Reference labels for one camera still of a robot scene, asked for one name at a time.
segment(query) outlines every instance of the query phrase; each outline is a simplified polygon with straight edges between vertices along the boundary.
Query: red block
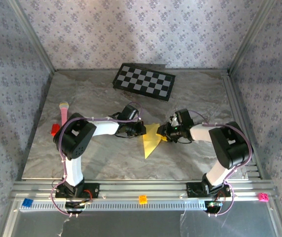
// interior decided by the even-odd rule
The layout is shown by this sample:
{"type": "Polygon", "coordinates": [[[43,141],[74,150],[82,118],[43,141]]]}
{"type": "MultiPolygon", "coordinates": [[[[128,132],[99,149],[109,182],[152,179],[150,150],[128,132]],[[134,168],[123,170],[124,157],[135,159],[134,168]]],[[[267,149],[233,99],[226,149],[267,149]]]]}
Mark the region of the red block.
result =
{"type": "Polygon", "coordinates": [[[268,194],[264,194],[264,193],[258,194],[258,200],[268,202],[269,201],[268,194]]]}
{"type": "Polygon", "coordinates": [[[60,125],[58,125],[57,123],[53,124],[51,128],[51,135],[54,137],[54,135],[56,135],[59,129],[60,129],[60,125]]]}

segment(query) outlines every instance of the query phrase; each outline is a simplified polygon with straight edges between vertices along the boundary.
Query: yellow paper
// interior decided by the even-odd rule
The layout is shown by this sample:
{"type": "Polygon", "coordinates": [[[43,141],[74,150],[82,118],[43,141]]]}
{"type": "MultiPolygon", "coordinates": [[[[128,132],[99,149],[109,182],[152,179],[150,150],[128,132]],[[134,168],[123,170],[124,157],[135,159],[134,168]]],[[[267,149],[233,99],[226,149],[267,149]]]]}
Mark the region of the yellow paper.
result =
{"type": "Polygon", "coordinates": [[[159,145],[161,141],[161,136],[156,135],[157,129],[160,124],[154,123],[151,125],[145,125],[146,134],[143,135],[143,146],[144,146],[144,156],[147,158],[152,151],[159,145]]]}

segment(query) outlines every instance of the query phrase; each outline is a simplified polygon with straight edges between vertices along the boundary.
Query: black mount plate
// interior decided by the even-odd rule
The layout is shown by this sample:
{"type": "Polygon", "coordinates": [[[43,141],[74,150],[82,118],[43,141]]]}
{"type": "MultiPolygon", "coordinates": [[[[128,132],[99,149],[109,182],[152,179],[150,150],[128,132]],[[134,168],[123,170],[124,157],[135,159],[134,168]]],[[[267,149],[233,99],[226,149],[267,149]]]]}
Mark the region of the black mount plate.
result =
{"type": "Polygon", "coordinates": [[[228,185],[224,185],[208,195],[203,191],[201,182],[186,183],[186,190],[189,198],[216,198],[220,191],[224,193],[226,198],[231,196],[230,186],[228,185]]]}
{"type": "MultiPolygon", "coordinates": [[[[84,183],[83,190],[89,190],[92,194],[92,198],[98,198],[100,192],[100,184],[98,183],[84,183]]],[[[66,186],[59,185],[56,190],[56,198],[66,198],[72,199],[74,195],[68,190],[66,186]]],[[[90,199],[90,194],[88,192],[82,192],[77,199],[90,199]]]]}

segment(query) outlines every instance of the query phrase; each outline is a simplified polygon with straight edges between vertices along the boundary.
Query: pink block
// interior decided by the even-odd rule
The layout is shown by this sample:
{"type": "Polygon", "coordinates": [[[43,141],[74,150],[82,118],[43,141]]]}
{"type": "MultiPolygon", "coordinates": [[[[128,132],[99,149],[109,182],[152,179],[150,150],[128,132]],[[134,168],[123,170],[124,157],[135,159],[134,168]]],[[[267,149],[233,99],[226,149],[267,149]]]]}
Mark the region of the pink block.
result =
{"type": "Polygon", "coordinates": [[[268,202],[269,201],[268,194],[264,194],[264,193],[258,194],[258,200],[263,202],[268,202]]]}
{"type": "Polygon", "coordinates": [[[68,120],[68,109],[67,108],[61,108],[61,122],[62,126],[65,124],[68,120]]]}

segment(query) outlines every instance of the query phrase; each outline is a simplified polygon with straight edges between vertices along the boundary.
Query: chessboard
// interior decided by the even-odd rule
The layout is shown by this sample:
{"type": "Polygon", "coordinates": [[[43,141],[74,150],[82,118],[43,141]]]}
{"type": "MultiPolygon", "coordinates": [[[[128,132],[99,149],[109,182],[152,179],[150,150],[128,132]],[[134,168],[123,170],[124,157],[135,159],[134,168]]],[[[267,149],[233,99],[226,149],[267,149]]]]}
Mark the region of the chessboard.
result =
{"type": "Polygon", "coordinates": [[[113,88],[168,101],[175,75],[123,63],[113,80],[113,88]]]}

